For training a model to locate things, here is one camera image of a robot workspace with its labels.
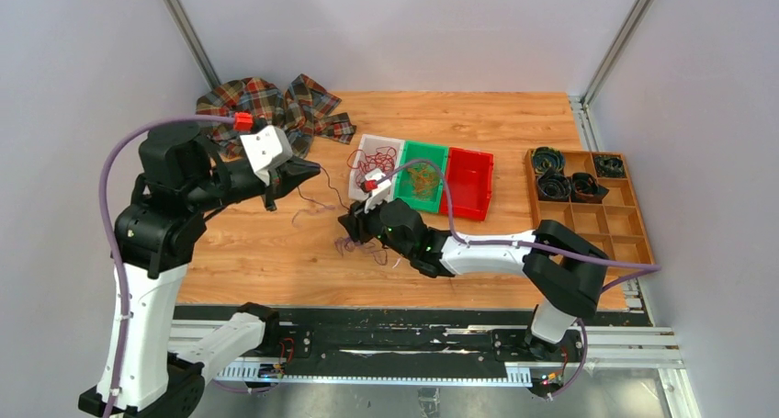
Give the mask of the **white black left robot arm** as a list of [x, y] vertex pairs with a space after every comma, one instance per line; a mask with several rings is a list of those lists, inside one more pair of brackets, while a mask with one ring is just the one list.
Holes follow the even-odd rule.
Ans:
[[240, 129], [246, 155], [226, 162], [203, 134], [204, 115], [153, 122], [134, 131], [142, 171], [130, 204], [111, 217], [107, 180], [111, 152], [100, 173], [98, 203], [114, 262], [115, 313], [107, 362], [78, 407], [95, 417], [187, 417], [206, 386], [240, 356], [283, 359], [287, 351], [278, 312], [248, 302], [218, 329], [180, 351], [169, 339], [179, 289], [209, 220], [230, 205], [261, 198], [267, 210], [321, 172], [295, 156], [285, 133], [250, 119], [226, 118]]

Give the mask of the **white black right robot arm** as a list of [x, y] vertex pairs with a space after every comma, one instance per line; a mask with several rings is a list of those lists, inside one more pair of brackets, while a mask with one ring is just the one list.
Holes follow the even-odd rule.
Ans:
[[555, 220], [515, 234], [466, 235], [425, 224], [417, 210], [396, 199], [373, 209], [355, 201], [338, 222], [350, 241], [376, 240], [426, 277], [526, 277], [543, 299], [518, 347], [536, 361], [553, 357], [568, 329], [595, 313], [607, 271], [609, 257], [602, 249]]

